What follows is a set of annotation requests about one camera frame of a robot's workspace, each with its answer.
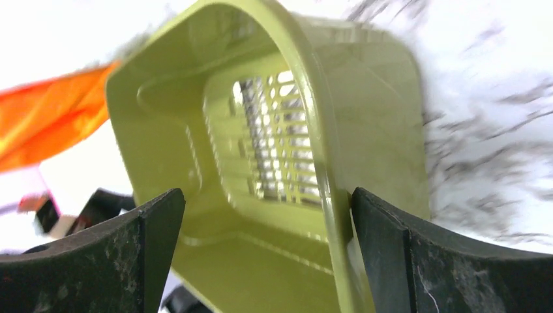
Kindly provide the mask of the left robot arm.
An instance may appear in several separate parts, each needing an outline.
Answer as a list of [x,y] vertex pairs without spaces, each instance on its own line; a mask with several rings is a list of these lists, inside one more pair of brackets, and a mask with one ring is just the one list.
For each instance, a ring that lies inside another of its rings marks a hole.
[[62,213],[50,193],[32,194],[23,197],[18,213],[34,213],[38,235],[45,241],[25,248],[4,250],[3,254],[30,254],[46,250],[52,241],[68,237],[111,218],[133,210],[136,203],[133,195],[96,189],[77,215]]

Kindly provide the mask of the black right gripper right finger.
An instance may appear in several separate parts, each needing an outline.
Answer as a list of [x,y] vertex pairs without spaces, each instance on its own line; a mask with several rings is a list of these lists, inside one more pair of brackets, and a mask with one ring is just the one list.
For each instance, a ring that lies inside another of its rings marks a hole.
[[552,256],[478,241],[356,188],[351,213],[377,312],[551,312]]

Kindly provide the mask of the olive green plastic basket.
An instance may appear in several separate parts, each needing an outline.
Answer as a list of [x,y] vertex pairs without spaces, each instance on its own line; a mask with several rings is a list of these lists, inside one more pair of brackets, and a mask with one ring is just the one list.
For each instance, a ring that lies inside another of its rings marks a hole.
[[183,191],[172,266],[214,312],[373,312],[350,195],[429,217],[419,69],[388,32],[198,1],[106,99],[137,203]]

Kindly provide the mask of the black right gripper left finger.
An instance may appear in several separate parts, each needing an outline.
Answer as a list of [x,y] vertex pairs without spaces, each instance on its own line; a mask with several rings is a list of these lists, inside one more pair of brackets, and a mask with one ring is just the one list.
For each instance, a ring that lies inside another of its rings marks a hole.
[[1,311],[156,312],[184,210],[173,188],[73,235],[1,256]]

